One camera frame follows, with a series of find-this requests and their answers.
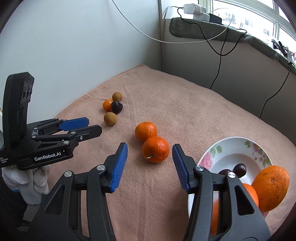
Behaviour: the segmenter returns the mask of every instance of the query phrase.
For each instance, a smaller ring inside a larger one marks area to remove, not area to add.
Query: blue gripper pad
[[[193,171],[196,167],[195,161],[192,157],[184,154],[180,144],[173,146],[172,154],[181,186],[187,193],[190,193],[191,188],[195,187]]]
[[[89,125],[89,119],[86,117],[72,119],[72,120],[65,120],[59,125],[59,129],[61,131],[71,131],[80,128],[87,127]]]
[[[118,188],[120,179],[123,173],[124,166],[128,157],[128,146],[126,143],[120,143],[115,154],[107,157],[104,165],[107,167],[107,172],[111,178],[105,180],[104,187],[113,193]]]

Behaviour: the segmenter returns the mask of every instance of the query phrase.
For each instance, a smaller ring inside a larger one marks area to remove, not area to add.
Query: hand
[[[41,203],[41,194],[48,194],[47,177],[50,165],[21,171],[16,166],[2,168],[6,185],[14,192],[20,192],[24,201],[30,205]]]

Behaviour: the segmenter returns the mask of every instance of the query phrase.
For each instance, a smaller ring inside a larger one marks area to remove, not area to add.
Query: white cable
[[[164,14],[164,16],[163,16],[163,19],[165,19],[165,16],[166,16],[166,14],[167,14],[167,12],[168,12],[168,10],[169,10],[170,7],[176,7],[176,8],[179,8],[179,7],[177,7],[177,6],[168,6],[168,7],[166,8],[166,10],[165,10],[165,14]]]
[[[229,7],[222,7],[222,8],[217,8],[217,9],[215,9],[215,10],[213,10],[213,11],[210,11],[210,12],[207,12],[207,13],[214,12],[214,11],[216,11],[216,10],[218,10],[218,9],[230,9],[230,8],[229,8]]]
[[[166,43],[166,44],[192,44],[192,43],[203,43],[203,42],[206,42],[206,40],[204,40],[204,41],[196,41],[196,42],[165,42],[165,41],[161,41],[161,40],[159,40],[159,39],[152,38],[152,37],[148,36],[147,34],[141,32],[140,30],[138,30],[137,27],[136,27],[135,25],[133,25],[133,24],[132,24],[132,23],[131,23],[131,22],[130,22],[125,16],[124,16],[124,14],[119,10],[119,8],[117,7],[117,5],[116,5],[116,3],[114,2],[114,0],[111,0],[111,1],[114,3],[115,7],[116,7],[117,10],[120,12],[120,14],[126,19],[126,21],[128,21],[128,22],[130,23],[130,25],[132,25],[132,26],[133,26],[138,32],[140,32],[141,34],[145,35],[146,37],[148,37],[148,38],[150,38],[150,39],[153,39],[153,40],[158,41],[158,42],[161,42],[161,43]],[[213,38],[210,38],[210,39],[208,39],[208,40],[212,40],[212,39],[214,39],[214,38],[217,38],[217,37],[220,36],[221,34],[223,34],[223,33],[228,29],[229,25],[224,29],[224,31],[223,31],[222,33],[220,33],[220,34],[218,34],[217,36],[215,36],[215,37],[213,37]]]

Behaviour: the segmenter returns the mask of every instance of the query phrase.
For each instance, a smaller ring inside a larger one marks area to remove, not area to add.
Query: dark plum
[[[229,170],[229,169],[223,169],[223,170],[219,171],[218,174],[227,175],[229,172],[231,172],[231,170]]]
[[[237,164],[232,171],[238,178],[243,177],[247,173],[246,166],[243,163]]]
[[[111,111],[114,114],[120,113],[122,111],[122,108],[123,108],[123,105],[117,100],[113,101],[111,104]]]

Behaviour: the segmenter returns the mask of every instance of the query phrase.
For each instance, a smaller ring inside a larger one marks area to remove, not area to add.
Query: plate
[[[244,137],[228,137],[216,142],[201,157],[198,165],[212,173],[223,169],[232,170],[235,165],[243,163],[247,173],[240,178],[242,183],[251,185],[257,174],[271,166],[267,153],[256,142]],[[218,192],[213,193],[213,202],[218,199]],[[188,215],[190,216],[194,194],[188,195]]]

